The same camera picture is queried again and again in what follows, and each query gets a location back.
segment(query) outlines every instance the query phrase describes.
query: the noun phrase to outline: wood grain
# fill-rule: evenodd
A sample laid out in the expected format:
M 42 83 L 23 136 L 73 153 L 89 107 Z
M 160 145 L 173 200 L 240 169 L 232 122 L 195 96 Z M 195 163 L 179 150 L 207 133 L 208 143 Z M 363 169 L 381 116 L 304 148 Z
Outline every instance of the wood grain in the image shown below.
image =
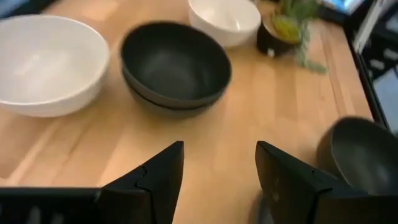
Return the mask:
M 259 3 L 262 13 L 270 3 Z M 89 107 L 61 118 L 26 118 L 0 109 L 0 184 L 99 186 L 185 141 L 183 183 L 174 223 L 253 223 L 260 192 L 254 163 L 264 140 L 314 164 L 321 135 L 349 114 L 371 118 L 344 32 L 311 25 L 309 56 L 327 75 L 273 60 L 253 43 L 227 50 L 233 76 L 226 94 L 196 118 L 171 119 L 141 108 L 123 83 L 119 48 L 147 21 L 187 23 L 186 0 L 61 0 L 46 13 L 94 27 L 108 41 L 106 85 Z

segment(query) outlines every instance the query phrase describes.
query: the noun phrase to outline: dark gray bowl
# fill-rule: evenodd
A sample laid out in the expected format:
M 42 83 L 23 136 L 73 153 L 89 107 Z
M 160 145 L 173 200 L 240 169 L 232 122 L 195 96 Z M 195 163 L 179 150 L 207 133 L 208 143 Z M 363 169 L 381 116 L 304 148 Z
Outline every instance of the dark gray bowl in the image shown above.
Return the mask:
M 271 57 L 280 57 L 293 51 L 299 45 L 300 43 L 288 43 L 280 40 L 271 34 L 263 18 L 263 22 L 257 31 L 257 49 L 261 53 Z
M 398 139 L 363 118 L 343 118 L 322 137 L 319 168 L 372 195 L 398 194 Z
M 132 97 L 145 109 L 150 111 L 151 113 L 159 114 L 162 116 L 167 116 L 170 118 L 191 118 L 194 116 L 198 116 L 199 114 L 204 113 L 206 110 L 208 110 L 213 104 L 215 103 L 212 102 L 209 105 L 205 105 L 199 108 L 194 108 L 194 109 L 189 109 L 189 110 L 182 110 L 182 109 L 173 109 L 173 108 L 167 108 L 164 106 L 160 106 L 155 104 L 154 102 L 151 102 L 147 99 L 145 99 L 143 96 L 141 96 L 137 91 L 135 91 L 129 84 L 126 82 L 127 87 L 129 88 L 129 91 L 132 95 Z
M 167 108 L 201 108 L 215 102 L 231 79 L 231 63 L 211 37 L 175 22 L 132 30 L 121 49 L 123 73 L 135 92 Z

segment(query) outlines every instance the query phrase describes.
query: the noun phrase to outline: black plant pot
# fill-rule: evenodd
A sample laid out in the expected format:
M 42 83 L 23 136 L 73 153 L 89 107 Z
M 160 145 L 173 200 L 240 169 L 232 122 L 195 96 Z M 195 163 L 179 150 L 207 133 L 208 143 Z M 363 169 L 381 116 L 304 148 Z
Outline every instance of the black plant pot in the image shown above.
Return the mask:
M 270 57 L 279 57 L 292 51 L 299 45 L 300 42 L 289 43 L 279 39 L 270 31 L 269 25 L 267 25 L 263 19 L 257 32 L 257 48 L 260 52 L 267 54 Z

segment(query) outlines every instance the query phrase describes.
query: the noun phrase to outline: large white bowl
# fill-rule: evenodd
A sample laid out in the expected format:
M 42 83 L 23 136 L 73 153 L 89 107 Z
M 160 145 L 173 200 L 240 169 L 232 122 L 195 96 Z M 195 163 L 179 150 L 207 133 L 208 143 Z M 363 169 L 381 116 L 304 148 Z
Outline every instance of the large white bowl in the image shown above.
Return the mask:
M 260 12 L 250 0 L 189 0 L 189 6 L 191 25 L 223 47 L 245 43 L 261 24 Z
M 16 113 L 72 113 L 99 93 L 109 47 L 90 26 L 58 16 L 0 21 L 0 105 Z

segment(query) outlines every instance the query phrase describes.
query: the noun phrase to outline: bowl rim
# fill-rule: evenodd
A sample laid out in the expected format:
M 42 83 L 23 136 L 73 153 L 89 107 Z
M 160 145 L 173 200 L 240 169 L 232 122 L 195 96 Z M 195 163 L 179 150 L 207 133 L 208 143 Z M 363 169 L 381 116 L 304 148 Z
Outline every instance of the bowl rim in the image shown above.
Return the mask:
M 83 27 L 87 28 L 88 30 L 90 30 L 94 34 L 96 34 L 97 37 L 99 37 L 101 39 L 101 41 L 104 43 L 104 46 L 106 48 L 105 49 L 106 50 L 106 61 L 105 61 L 104 65 L 100 69 L 98 69 L 97 72 L 95 72 L 94 77 L 90 81 L 88 81 L 85 85 L 82 85 L 81 87 L 77 88 L 76 90 L 71 91 L 68 94 L 65 94 L 63 96 L 59 96 L 56 98 L 52 98 L 49 100 L 36 101 L 36 102 L 12 102 L 12 101 L 3 100 L 0 98 L 0 104 L 9 105 L 9 106 L 40 106 L 40 105 L 47 105 L 47 104 L 51 104 L 51 103 L 57 103 L 59 101 L 67 100 L 67 99 L 73 98 L 75 96 L 78 96 L 79 94 L 83 93 L 85 90 L 88 90 L 92 86 L 97 84 L 98 81 L 101 80 L 101 78 L 103 76 L 105 76 L 105 73 L 109 66 L 111 50 L 109 48 L 108 42 L 96 29 L 94 29 L 91 26 L 89 26 L 88 24 L 85 24 L 84 22 L 80 22 L 76 19 L 71 19 L 69 17 L 64 17 L 64 16 L 48 15 L 48 14 L 29 14 L 29 15 L 14 16 L 14 17 L 10 17 L 10 18 L 0 21 L 0 24 L 12 22 L 14 20 L 28 19 L 28 18 L 39 18 L 39 19 L 43 18 L 43 19 L 56 19 L 56 20 L 61 20 L 61 21 L 68 21 L 68 22 L 72 22 L 74 24 L 77 24 L 79 26 L 83 26 Z
M 222 31 L 225 31 L 225 32 L 231 32 L 231 33 L 234 33 L 234 34 L 241 34 L 241 33 L 254 31 L 254 30 L 258 29 L 259 26 L 261 25 L 261 13 L 258 10 L 256 4 L 254 2 L 252 2 L 252 1 L 250 1 L 250 0 L 234 0 L 234 1 L 247 2 L 249 5 L 253 6 L 256 9 L 256 11 L 257 11 L 257 15 L 258 15 L 258 18 L 259 18 L 258 22 L 253 27 L 250 27 L 250 28 L 247 28 L 247 29 L 239 29 L 239 30 L 227 29 L 227 28 L 219 26 L 218 24 L 214 24 L 214 23 L 208 22 L 206 19 L 202 18 L 202 16 L 199 15 L 198 9 L 195 9 L 195 7 L 193 7 L 193 3 L 192 3 L 193 1 L 197 1 L 197 0 L 188 0 L 190 11 L 192 11 L 195 14 L 195 16 L 197 18 L 199 18 L 201 21 L 203 21 L 204 23 L 206 23 L 206 24 L 208 24 L 208 25 L 210 25 L 210 26 L 212 26 L 212 27 L 214 27 L 216 29 L 219 29 L 219 30 L 222 30 Z
M 145 89 L 146 91 L 151 92 L 152 94 L 155 94 L 157 96 L 160 96 L 160 97 L 165 98 L 165 99 L 170 100 L 170 101 L 179 101 L 179 102 L 183 102 L 183 101 L 201 101 L 201 100 L 206 98 L 206 97 L 201 97 L 201 98 L 194 99 L 194 100 L 182 100 L 182 99 L 178 99 L 178 98 L 171 98 L 171 97 L 168 97 L 168 96 L 161 95 L 161 94 L 157 93 L 156 91 L 151 90 L 145 84 L 143 84 L 141 81 L 139 81 L 129 71 L 129 69 L 127 68 L 126 60 L 123 57 L 123 52 L 124 52 L 123 49 L 125 48 L 126 41 L 129 38 L 129 36 L 132 35 L 133 33 L 135 33 L 135 31 L 137 31 L 139 29 L 144 29 L 144 28 L 146 28 L 148 26 L 158 26 L 158 25 L 164 25 L 164 24 L 165 25 L 171 25 L 171 26 L 179 26 L 179 27 L 183 27 L 184 29 L 192 29 L 195 32 L 198 32 L 199 34 L 206 36 L 210 41 L 212 41 L 218 47 L 218 49 L 220 49 L 222 51 L 222 53 L 224 55 L 224 58 L 228 62 L 229 75 L 228 75 L 228 79 L 227 79 L 227 81 L 225 83 L 225 86 L 223 86 L 222 88 L 218 89 L 217 93 L 224 92 L 227 89 L 227 87 L 229 86 L 229 84 L 231 83 L 232 75 L 233 75 L 233 68 L 232 68 L 231 59 L 228 57 L 228 54 L 225 51 L 225 49 L 215 39 L 210 37 L 205 32 L 203 32 L 203 31 L 201 31 L 201 30 L 199 30 L 199 29 L 197 29 L 195 27 L 192 27 L 190 25 L 182 24 L 182 23 L 175 22 L 175 21 L 150 21 L 150 22 L 146 22 L 144 24 L 141 24 L 141 25 L 131 29 L 129 32 L 127 32 L 126 35 L 122 39 L 122 42 L 121 42 L 121 45 L 120 45 L 120 51 L 119 51 L 119 55 L 120 55 L 120 59 L 121 59 L 121 69 L 122 69 L 122 71 L 125 71 L 128 74 L 129 77 L 133 78 L 135 83 L 137 83 L 141 88 Z

